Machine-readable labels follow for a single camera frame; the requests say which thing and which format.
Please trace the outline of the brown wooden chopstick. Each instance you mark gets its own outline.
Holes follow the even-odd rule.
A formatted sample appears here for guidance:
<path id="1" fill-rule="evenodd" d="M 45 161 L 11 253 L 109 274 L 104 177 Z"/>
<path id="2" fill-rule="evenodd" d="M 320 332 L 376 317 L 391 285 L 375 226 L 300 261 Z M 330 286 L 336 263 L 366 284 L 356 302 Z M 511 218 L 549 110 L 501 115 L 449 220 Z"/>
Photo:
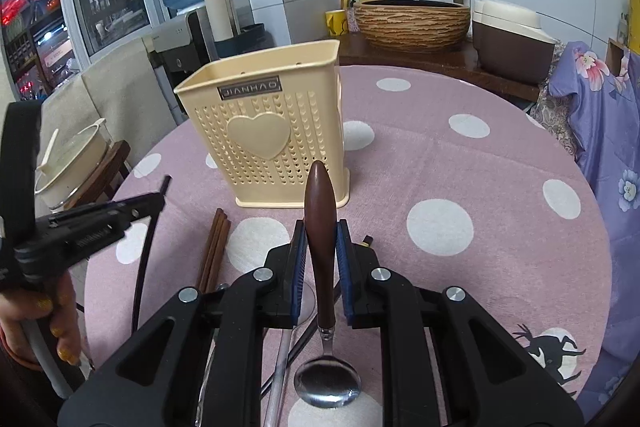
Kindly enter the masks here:
<path id="1" fill-rule="evenodd" d="M 209 293 L 209 291 L 213 291 L 215 289 L 222 257 L 224 257 L 224 248 L 226 248 L 229 230 L 230 220 L 225 213 L 221 213 L 216 225 L 214 226 L 213 238 L 210 242 L 207 258 L 205 260 L 202 277 L 203 293 Z"/>
<path id="2" fill-rule="evenodd" d="M 198 291 L 200 293 L 205 293 L 210 266 L 212 265 L 212 262 L 213 262 L 214 250 L 217 243 L 218 235 L 220 233 L 220 229 L 222 225 L 224 224 L 224 220 L 226 219 L 227 219 L 227 216 L 224 213 L 224 210 L 222 210 L 221 208 L 217 208 L 213 222 L 212 222 L 212 226 L 210 227 L 210 230 L 207 236 L 200 275 L 198 276 Z"/>

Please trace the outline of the wooden handled steel spoon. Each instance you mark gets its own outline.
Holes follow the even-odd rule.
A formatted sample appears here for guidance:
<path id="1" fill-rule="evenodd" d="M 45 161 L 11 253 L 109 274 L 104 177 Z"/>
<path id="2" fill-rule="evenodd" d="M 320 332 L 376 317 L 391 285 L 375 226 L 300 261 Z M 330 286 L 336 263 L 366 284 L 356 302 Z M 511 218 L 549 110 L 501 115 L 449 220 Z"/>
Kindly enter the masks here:
<path id="1" fill-rule="evenodd" d="M 304 210 L 304 225 L 316 284 L 317 324 L 322 355 L 299 366 L 294 387 L 299 399 L 312 407 L 338 409 L 359 397 L 361 379 L 356 369 L 333 354 L 336 202 L 326 165 L 320 160 L 312 163 L 308 173 Z"/>

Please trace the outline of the white pot on stool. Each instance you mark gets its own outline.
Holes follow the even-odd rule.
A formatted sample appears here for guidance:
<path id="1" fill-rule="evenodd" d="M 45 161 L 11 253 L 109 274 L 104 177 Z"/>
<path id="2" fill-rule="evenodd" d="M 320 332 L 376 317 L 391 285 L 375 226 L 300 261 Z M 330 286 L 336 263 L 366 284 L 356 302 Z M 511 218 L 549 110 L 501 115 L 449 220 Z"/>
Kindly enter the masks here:
<path id="1" fill-rule="evenodd" d="M 110 148 L 106 119 L 64 138 L 56 128 L 36 169 L 35 195 L 49 210 L 63 208 L 98 168 Z"/>

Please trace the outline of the wooden stool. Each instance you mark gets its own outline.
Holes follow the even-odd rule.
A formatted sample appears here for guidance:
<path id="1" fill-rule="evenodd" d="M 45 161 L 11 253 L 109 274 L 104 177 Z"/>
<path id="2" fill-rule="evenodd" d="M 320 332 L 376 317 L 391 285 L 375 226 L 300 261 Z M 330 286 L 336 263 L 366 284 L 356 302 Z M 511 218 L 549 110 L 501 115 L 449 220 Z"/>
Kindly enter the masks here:
<path id="1" fill-rule="evenodd" d="M 111 200 L 117 187 L 129 176 L 129 154 L 130 145 L 127 141 L 115 142 L 89 178 L 63 205 L 63 209 L 71 210 L 82 205 Z"/>

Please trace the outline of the steel spoon on table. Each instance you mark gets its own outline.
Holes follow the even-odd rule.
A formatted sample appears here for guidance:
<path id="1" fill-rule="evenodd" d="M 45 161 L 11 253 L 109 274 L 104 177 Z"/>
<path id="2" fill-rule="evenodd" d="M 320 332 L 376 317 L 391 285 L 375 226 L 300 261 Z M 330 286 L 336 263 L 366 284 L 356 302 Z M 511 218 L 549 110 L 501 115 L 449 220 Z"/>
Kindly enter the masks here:
<path id="1" fill-rule="evenodd" d="M 288 351 L 290 351 L 291 347 L 292 334 L 292 329 L 283 329 L 282 331 L 265 413 L 265 427 L 277 427 L 277 425 L 279 425 L 284 381 L 286 372 L 288 371 Z"/>

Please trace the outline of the water dispenser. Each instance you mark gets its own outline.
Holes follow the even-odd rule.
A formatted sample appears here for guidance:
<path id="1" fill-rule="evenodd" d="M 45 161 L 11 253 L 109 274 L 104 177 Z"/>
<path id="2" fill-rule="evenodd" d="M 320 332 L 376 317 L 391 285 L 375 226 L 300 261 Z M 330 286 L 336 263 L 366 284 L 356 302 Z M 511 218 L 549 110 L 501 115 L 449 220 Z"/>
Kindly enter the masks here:
<path id="1" fill-rule="evenodd" d="M 188 118 L 174 89 L 219 56 L 204 5 L 195 5 L 153 28 L 148 57 L 176 124 Z"/>

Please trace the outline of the cream plastic utensil holder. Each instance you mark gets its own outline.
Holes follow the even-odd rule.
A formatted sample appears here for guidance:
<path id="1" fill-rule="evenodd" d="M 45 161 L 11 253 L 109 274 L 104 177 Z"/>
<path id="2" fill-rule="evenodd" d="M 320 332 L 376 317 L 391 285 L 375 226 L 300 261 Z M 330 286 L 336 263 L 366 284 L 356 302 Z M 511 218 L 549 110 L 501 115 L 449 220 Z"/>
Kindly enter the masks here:
<path id="1" fill-rule="evenodd" d="M 235 55 L 175 87 L 236 205 L 303 207 L 317 160 L 326 165 L 336 205 L 347 204 L 339 50 L 330 39 Z"/>

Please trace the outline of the cream paper roll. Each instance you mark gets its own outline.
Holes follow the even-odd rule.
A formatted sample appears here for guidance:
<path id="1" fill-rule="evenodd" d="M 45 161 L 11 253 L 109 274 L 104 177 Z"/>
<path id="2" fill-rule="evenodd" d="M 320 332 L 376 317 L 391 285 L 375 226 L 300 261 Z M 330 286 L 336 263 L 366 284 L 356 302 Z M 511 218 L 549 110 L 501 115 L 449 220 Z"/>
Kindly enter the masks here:
<path id="1" fill-rule="evenodd" d="M 214 40 L 229 40 L 234 36 L 232 15 L 227 0 L 204 0 Z"/>

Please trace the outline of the purple floral cloth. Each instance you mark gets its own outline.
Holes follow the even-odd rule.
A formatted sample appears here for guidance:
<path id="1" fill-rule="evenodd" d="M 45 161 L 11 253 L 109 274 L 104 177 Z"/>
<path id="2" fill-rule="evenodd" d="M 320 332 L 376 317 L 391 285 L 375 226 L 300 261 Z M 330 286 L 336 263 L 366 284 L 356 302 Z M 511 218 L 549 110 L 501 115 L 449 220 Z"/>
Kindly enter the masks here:
<path id="1" fill-rule="evenodd" d="M 596 196 L 610 239 L 611 306 L 597 364 L 578 404 L 590 421 L 639 354 L 639 55 L 615 74 L 581 41 L 562 46 L 535 118 L 570 150 Z"/>

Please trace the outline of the brown white rice cooker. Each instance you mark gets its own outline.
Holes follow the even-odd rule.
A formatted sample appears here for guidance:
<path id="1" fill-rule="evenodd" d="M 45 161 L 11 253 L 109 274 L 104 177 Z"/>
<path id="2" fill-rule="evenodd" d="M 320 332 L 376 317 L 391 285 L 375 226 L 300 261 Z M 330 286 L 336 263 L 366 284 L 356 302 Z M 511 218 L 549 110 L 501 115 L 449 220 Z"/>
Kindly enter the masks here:
<path id="1" fill-rule="evenodd" d="M 555 38 L 542 28 L 537 12 L 496 0 L 476 0 L 472 38 L 480 67 L 520 83 L 542 83 L 551 66 Z"/>

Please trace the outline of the dark wooden counter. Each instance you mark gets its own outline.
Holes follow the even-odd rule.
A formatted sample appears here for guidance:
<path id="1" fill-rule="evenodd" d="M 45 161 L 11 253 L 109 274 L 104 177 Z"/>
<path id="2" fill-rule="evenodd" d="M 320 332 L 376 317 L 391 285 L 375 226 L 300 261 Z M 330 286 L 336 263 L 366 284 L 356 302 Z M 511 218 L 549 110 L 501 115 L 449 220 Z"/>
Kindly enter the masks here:
<path id="1" fill-rule="evenodd" d="M 372 46 L 360 34 L 348 34 L 340 40 L 340 63 L 349 65 L 375 65 L 403 67 L 434 72 L 451 78 L 464 80 L 501 98 L 520 98 L 536 102 L 539 87 L 506 79 L 480 67 L 476 49 L 472 43 L 463 41 L 455 49 L 434 53 L 407 53 Z"/>

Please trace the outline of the woven pattern basin sink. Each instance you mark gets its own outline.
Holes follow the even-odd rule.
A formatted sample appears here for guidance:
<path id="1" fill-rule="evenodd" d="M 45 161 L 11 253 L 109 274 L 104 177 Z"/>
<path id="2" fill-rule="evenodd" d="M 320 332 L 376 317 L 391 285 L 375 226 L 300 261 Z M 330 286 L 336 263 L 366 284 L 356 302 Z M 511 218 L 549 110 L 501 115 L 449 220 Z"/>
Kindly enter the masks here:
<path id="1" fill-rule="evenodd" d="M 471 23 L 468 6 L 440 1 L 363 1 L 355 4 L 354 14 L 360 34 L 372 46 L 407 53 L 454 48 Z"/>

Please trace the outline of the yellow mug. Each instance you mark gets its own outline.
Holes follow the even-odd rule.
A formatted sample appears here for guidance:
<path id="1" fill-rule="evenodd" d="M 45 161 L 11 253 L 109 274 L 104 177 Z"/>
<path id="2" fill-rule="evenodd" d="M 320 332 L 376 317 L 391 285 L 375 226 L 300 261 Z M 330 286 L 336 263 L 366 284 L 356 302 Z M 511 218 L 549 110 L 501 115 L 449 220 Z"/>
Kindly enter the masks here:
<path id="1" fill-rule="evenodd" d="M 333 10 L 324 13 L 326 31 L 331 38 L 349 33 L 348 16 L 346 10 Z"/>

